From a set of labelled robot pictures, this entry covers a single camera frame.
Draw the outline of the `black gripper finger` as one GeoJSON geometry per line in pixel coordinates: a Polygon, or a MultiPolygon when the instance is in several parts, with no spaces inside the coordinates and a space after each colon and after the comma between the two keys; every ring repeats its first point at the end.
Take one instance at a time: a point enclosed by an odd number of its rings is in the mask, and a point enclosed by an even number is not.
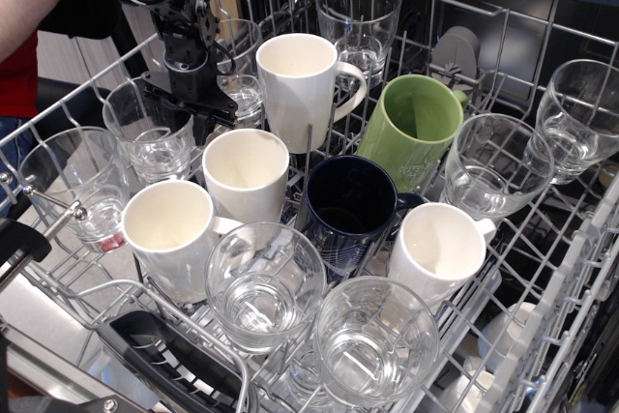
{"type": "Polygon", "coordinates": [[[151,97],[150,101],[158,124],[173,131],[179,131],[184,127],[184,111],[175,103],[171,103],[168,98],[162,96],[151,97]]]}
{"type": "Polygon", "coordinates": [[[196,146],[204,146],[206,139],[215,130],[217,120],[212,111],[197,112],[193,115],[193,136],[196,146]]]}

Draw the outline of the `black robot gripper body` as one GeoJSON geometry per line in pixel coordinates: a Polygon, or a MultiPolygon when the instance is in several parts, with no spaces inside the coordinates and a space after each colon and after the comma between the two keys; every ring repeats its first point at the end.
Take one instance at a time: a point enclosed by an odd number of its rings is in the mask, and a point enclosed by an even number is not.
{"type": "Polygon", "coordinates": [[[219,62],[236,71],[235,60],[217,40],[205,44],[199,34],[163,33],[162,72],[141,75],[143,89],[161,103],[213,124],[234,124],[238,105],[218,85],[219,62]]]}

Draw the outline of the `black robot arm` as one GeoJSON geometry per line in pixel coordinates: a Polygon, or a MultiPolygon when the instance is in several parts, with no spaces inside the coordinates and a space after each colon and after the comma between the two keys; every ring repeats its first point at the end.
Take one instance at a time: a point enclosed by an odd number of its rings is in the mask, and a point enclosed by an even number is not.
{"type": "Polygon", "coordinates": [[[238,105],[220,88],[220,75],[236,71],[236,63],[217,40],[220,20],[210,0],[119,0],[150,12],[163,42],[162,73],[144,73],[138,88],[147,100],[160,107],[193,117],[198,146],[217,125],[232,128],[238,105]]]}

